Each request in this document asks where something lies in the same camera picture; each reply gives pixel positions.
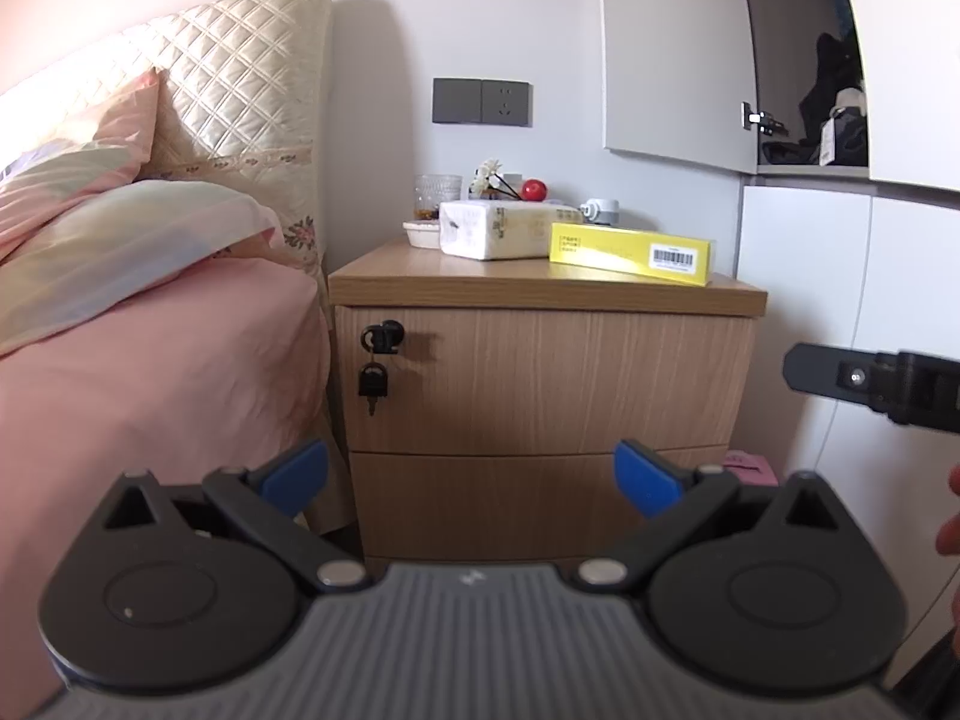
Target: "gray ribbed surface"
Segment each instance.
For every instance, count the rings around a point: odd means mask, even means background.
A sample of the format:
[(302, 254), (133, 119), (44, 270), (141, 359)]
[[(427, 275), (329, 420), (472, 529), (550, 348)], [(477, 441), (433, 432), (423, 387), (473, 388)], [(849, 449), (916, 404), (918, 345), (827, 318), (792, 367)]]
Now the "gray ribbed surface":
[(74, 690), (45, 720), (895, 720), (859, 688), (749, 701), (683, 673), (626, 603), (549, 566), (395, 565), (374, 589), (315, 603), (284, 650), (229, 685), (173, 699)]

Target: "headboard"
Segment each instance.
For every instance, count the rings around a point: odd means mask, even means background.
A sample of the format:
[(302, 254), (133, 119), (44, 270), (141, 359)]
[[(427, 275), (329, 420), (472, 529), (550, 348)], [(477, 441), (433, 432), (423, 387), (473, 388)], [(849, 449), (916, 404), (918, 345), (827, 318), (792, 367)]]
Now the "headboard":
[(219, 0), (104, 38), (0, 97), (0, 165), (156, 67), (160, 111), (140, 177), (251, 194), (277, 212), (288, 247), (317, 275), (331, 21), (330, 0)]

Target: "nightstand top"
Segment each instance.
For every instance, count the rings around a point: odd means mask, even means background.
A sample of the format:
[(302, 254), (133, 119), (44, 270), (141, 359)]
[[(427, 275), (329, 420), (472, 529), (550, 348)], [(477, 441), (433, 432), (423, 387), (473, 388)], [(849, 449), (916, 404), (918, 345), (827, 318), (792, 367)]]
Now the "nightstand top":
[(539, 260), (478, 261), (390, 241), (330, 275), (340, 306), (515, 308), (761, 317), (767, 293), (714, 274), (691, 287)]

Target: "blue pad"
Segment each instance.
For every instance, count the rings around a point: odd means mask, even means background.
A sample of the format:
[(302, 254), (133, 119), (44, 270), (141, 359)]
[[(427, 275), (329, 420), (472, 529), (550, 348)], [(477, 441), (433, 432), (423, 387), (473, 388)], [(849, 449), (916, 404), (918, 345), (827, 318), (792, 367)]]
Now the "blue pad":
[(656, 517), (683, 497), (683, 478), (640, 452), (640, 447), (619, 442), (613, 450), (613, 477), (621, 493), (643, 514)]
[(287, 517), (295, 517), (325, 484), (326, 445), (310, 442), (287, 453), (280, 465), (260, 483), (257, 492)]

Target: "pink pillow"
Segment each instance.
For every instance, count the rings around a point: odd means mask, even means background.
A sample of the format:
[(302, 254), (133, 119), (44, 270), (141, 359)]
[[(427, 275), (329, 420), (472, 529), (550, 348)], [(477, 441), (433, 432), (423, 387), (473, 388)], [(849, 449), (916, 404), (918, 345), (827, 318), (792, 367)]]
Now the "pink pillow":
[(157, 73), (146, 71), (44, 139), (62, 148), (0, 181), (0, 263), (47, 221), (136, 178), (150, 161), (159, 90)]

